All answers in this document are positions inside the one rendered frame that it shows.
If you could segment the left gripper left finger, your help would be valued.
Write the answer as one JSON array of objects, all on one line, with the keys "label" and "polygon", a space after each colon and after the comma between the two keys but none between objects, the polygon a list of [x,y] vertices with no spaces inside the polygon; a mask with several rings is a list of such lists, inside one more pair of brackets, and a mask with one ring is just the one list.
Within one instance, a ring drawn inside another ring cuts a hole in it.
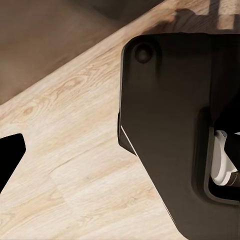
[{"label": "left gripper left finger", "polygon": [[0,138],[0,193],[26,152],[21,133]]}]

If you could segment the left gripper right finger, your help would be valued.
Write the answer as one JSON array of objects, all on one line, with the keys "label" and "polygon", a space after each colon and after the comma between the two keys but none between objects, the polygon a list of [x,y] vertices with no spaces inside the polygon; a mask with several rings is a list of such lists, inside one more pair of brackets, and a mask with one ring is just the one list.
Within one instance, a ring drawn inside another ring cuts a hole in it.
[{"label": "left gripper right finger", "polygon": [[240,133],[228,133],[224,151],[240,173]]}]

